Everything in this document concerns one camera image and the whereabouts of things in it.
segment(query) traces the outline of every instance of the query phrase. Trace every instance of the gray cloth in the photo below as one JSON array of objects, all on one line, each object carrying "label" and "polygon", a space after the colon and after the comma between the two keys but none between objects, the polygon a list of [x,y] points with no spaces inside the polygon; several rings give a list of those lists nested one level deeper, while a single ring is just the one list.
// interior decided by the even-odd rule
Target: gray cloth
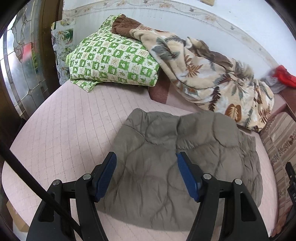
[{"label": "gray cloth", "polygon": [[279,82],[276,77],[266,76],[265,78],[262,78],[261,81],[266,83],[274,94],[281,92],[287,87],[283,83]]},{"label": "gray cloth", "polygon": [[[199,203],[189,196],[176,153],[219,180],[240,178],[257,206],[263,193],[255,138],[239,131],[234,120],[211,111],[186,116],[135,109],[111,148],[117,166],[97,208],[145,228],[190,230]],[[223,207],[218,209],[221,225]]]}]

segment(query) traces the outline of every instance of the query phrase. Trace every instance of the floral blanket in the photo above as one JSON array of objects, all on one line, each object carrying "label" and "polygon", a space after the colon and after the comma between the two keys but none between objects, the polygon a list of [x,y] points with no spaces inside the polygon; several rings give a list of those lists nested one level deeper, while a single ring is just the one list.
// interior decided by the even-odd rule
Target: floral blanket
[{"label": "floral blanket", "polygon": [[114,21],[112,33],[140,40],[186,100],[256,132],[266,125],[274,95],[249,65],[210,51],[201,40],[182,40],[125,15]]}]

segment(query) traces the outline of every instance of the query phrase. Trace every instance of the leaf pattern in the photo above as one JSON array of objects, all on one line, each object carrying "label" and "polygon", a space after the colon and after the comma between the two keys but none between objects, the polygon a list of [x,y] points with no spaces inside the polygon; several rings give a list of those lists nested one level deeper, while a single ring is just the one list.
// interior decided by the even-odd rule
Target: leaf pattern
[{"label": "leaf pattern", "polygon": [[260,121],[264,124],[267,123],[267,120],[268,120],[268,117],[270,116],[270,105],[268,105],[267,108],[262,108],[260,111],[259,111],[259,116],[261,117]]},{"label": "leaf pattern", "polygon": [[187,90],[189,93],[194,93],[194,95],[199,96],[198,95],[198,91],[194,88],[189,87],[188,85],[184,84],[183,82],[179,81],[179,80],[172,80],[172,82],[181,90]]},{"label": "leaf pattern", "polygon": [[161,38],[157,38],[156,42],[159,45],[155,46],[152,51],[156,52],[163,61],[166,62],[171,59],[176,59],[179,56],[180,52],[171,52],[165,41]]},{"label": "leaf pattern", "polygon": [[256,86],[255,90],[256,90],[256,92],[257,92],[257,94],[258,94],[258,97],[257,97],[257,99],[256,99],[256,102],[257,102],[258,104],[262,104],[261,95],[260,95],[260,92],[259,92],[257,86]]},{"label": "leaf pattern", "polygon": [[235,76],[240,79],[245,79],[246,76],[244,75],[244,69],[241,67],[239,62],[235,62]]},{"label": "leaf pattern", "polygon": [[251,79],[250,83],[248,84],[248,87],[255,86],[255,85],[256,85],[255,80]]},{"label": "leaf pattern", "polygon": [[211,60],[209,60],[209,62],[210,62],[211,69],[212,69],[213,71],[216,71],[216,68],[215,68],[214,62],[211,61]]},{"label": "leaf pattern", "polygon": [[253,129],[254,129],[255,132],[259,132],[259,127],[258,126],[254,126]]},{"label": "leaf pattern", "polygon": [[189,55],[186,55],[185,58],[185,64],[188,70],[188,74],[186,76],[188,77],[194,77],[197,76],[197,74],[199,74],[199,69],[203,66],[203,65],[194,65],[193,63],[191,63],[192,58],[190,58]]},{"label": "leaf pattern", "polygon": [[272,98],[269,96],[267,92],[265,85],[261,81],[259,81],[259,88],[262,92],[264,92],[267,95],[268,99],[272,100]]},{"label": "leaf pattern", "polygon": [[170,37],[167,37],[164,39],[164,41],[167,43],[169,41],[175,41],[175,42],[179,42],[179,43],[183,43],[184,41],[182,39],[180,39],[177,35],[173,35]]},{"label": "leaf pattern", "polygon": [[232,78],[230,77],[230,75],[228,73],[226,73],[226,74],[222,74],[219,78],[215,79],[215,81],[213,83],[214,83],[214,85],[219,85],[219,84],[223,84],[225,82],[229,82],[231,80],[232,80]]},{"label": "leaf pattern", "polygon": [[217,101],[221,98],[219,86],[215,87],[211,96],[212,96],[212,100],[210,101],[210,104],[209,104],[209,110],[214,111]]},{"label": "leaf pattern", "polygon": [[225,111],[225,115],[239,122],[242,119],[242,108],[240,105],[230,104]]},{"label": "leaf pattern", "polygon": [[248,118],[246,119],[245,127],[249,126],[251,119],[252,119],[252,113],[253,113],[253,107],[248,112]]},{"label": "leaf pattern", "polygon": [[247,94],[248,93],[239,84],[237,84],[235,82],[235,85],[233,86],[231,95],[232,96],[235,95],[235,93],[237,92],[237,90],[239,92],[239,100],[242,100],[242,98],[244,97],[244,94]]},{"label": "leaf pattern", "polygon": [[154,86],[154,80],[151,80],[149,86]]}]

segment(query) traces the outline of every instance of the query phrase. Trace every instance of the stained glass window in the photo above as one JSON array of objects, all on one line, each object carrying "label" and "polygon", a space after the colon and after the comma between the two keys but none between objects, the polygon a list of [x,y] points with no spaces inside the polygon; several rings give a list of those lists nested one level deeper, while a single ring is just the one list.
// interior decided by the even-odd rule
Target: stained glass window
[{"label": "stained glass window", "polygon": [[10,98],[20,117],[28,119],[49,96],[38,52],[38,12],[31,0],[0,39],[0,64]]}]

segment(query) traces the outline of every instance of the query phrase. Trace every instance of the pink quilted bed sheet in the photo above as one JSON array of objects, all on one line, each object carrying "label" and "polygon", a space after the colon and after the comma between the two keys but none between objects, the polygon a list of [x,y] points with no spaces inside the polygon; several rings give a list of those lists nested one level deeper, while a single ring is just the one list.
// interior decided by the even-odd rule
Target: pink quilted bed sheet
[{"label": "pink quilted bed sheet", "polygon": [[[150,99],[147,89],[130,85],[100,84],[87,93],[67,81],[31,116],[11,146],[12,152],[47,190],[51,182],[69,182],[90,173],[102,163],[127,116],[135,108],[173,115],[190,112]],[[275,225],[277,191],[267,153],[256,136],[263,177],[263,197],[259,207],[268,233]],[[30,225],[40,203],[26,184],[5,163],[2,185],[10,202]],[[75,201],[72,215],[78,221]],[[165,232],[136,227],[99,212],[109,240],[186,240],[189,232]]]}]

